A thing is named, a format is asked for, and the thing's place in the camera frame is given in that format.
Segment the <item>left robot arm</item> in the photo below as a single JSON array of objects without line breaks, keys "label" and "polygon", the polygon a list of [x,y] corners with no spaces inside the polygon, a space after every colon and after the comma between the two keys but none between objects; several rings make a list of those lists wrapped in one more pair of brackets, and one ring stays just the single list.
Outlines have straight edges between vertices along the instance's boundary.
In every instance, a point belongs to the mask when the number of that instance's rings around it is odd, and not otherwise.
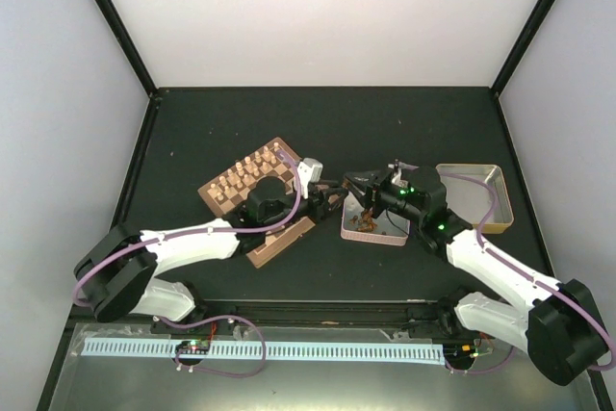
[{"label": "left robot arm", "polygon": [[197,332],[207,319],[205,307],[186,284],[162,280],[160,274],[246,255],[303,218],[328,218],[346,196],[338,182],[288,190],[280,179],[265,177],[232,211],[201,225],[140,231],[121,223],[76,265],[73,302],[90,308],[102,322],[141,314],[174,321],[186,333]]}]

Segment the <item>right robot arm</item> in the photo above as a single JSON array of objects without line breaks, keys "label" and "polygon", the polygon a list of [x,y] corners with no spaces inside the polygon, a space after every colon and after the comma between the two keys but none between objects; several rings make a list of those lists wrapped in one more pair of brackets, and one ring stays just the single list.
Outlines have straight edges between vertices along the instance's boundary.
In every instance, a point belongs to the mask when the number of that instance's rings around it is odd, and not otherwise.
[{"label": "right robot arm", "polygon": [[481,331],[524,352],[534,367],[557,385],[585,371],[604,372],[615,354],[595,298],[580,281],[563,283],[522,264],[485,240],[453,212],[447,189],[434,167],[392,165],[349,172],[346,188],[375,217],[390,212],[409,220],[412,234],[433,255],[472,275],[499,299],[480,292],[463,296],[437,314],[450,336]]}]

